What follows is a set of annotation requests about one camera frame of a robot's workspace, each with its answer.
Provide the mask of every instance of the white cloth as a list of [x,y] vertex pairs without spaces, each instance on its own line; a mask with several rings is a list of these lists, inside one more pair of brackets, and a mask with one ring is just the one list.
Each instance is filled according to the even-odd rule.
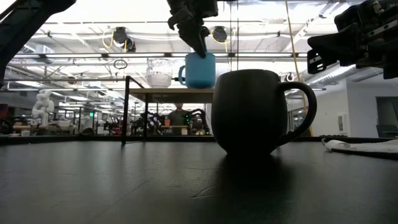
[[331,140],[325,144],[325,147],[329,151],[337,149],[356,152],[398,153],[398,139],[387,142],[363,144],[350,144],[342,141]]

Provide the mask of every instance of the black robotic arm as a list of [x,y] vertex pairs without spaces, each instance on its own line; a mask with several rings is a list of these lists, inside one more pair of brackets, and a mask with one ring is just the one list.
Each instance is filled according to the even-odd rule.
[[6,65],[53,14],[76,0],[16,0],[0,14],[0,88]]
[[367,0],[335,17],[336,34],[308,39],[308,72],[327,66],[379,67],[384,79],[398,77],[398,6],[394,1]]
[[177,25],[180,38],[202,58],[207,52],[205,37],[210,34],[203,19],[218,16],[218,1],[236,0],[167,0],[172,15],[168,21],[170,29]]

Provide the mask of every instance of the person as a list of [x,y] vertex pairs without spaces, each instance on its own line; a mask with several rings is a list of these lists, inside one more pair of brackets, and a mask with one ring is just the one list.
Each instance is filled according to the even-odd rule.
[[[169,114],[170,125],[171,126],[183,126],[184,125],[184,115],[187,113],[182,109],[183,103],[174,104],[177,109]],[[181,135],[181,128],[173,128],[174,135]]]

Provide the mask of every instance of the rope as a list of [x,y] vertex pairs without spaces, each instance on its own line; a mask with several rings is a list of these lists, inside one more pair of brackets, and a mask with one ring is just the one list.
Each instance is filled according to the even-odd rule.
[[[294,59],[294,65],[295,65],[295,69],[296,69],[297,79],[299,82],[302,82],[301,74],[299,73],[299,68],[297,66],[297,57],[296,57],[296,51],[295,51],[295,47],[294,47],[292,24],[290,23],[289,6],[287,4],[287,0],[285,0],[285,6],[286,6],[286,13],[287,13],[287,21],[289,22],[290,41],[292,43],[293,59]],[[307,102],[305,101],[305,93],[303,91],[301,91],[301,95],[303,97],[304,113],[307,115],[308,109],[307,109]]]

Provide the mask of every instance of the black mug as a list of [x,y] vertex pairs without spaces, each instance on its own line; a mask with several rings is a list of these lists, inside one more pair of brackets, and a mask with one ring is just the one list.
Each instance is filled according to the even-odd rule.
[[[308,98],[304,122],[286,134],[287,106],[284,92],[302,90]],[[280,82],[268,70],[228,72],[216,82],[211,106],[211,127],[218,144],[234,155],[269,154],[303,134],[317,113],[317,98],[300,82]]]

